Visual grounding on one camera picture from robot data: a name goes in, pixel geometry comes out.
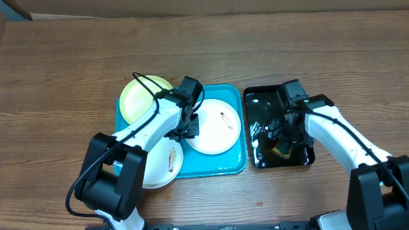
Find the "green yellow sponge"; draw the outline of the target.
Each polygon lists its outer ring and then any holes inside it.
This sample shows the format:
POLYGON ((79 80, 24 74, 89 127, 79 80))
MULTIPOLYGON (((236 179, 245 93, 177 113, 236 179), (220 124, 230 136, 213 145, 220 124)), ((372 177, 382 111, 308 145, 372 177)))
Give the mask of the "green yellow sponge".
POLYGON ((292 152, 292 147, 288 142, 277 142, 272 148, 272 151, 279 157, 289 159, 292 152))

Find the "white plate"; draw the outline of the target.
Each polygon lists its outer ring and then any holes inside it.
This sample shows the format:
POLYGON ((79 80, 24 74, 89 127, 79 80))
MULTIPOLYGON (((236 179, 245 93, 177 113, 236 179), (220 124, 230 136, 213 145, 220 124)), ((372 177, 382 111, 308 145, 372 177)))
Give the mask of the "white plate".
POLYGON ((218 99, 205 99, 196 114, 199 135, 187 139, 192 148, 200 153, 216 155, 236 144, 242 124, 238 113, 231 105, 218 99))
POLYGON ((143 188, 156 189, 172 182, 183 165, 181 144, 168 138, 161 140, 148 153, 143 188))

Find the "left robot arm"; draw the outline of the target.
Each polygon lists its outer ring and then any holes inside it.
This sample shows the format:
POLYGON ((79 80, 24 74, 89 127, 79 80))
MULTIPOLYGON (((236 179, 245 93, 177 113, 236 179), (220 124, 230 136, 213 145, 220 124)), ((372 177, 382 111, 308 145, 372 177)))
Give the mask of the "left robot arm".
POLYGON ((151 108, 127 128, 114 135, 97 133, 66 195, 69 214, 84 216, 70 207, 75 197, 94 210, 87 218, 102 219, 103 229, 143 229, 137 204, 148 153, 163 137, 179 142, 199 135, 197 99, 204 95, 203 85, 186 76, 177 88, 153 93, 151 108))

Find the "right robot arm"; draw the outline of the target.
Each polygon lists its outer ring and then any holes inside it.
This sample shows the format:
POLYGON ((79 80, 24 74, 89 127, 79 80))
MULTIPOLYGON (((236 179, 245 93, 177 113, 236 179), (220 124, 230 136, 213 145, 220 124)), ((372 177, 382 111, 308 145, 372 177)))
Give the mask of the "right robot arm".
POLYGON ((306 229, 408 229, 408 156, 371 143, 333 101, 309 96, 296 79, 282 83, 278 95, 282 138, 306 146, 317 140, 350 177, 346 208, 312 217, 306 229))

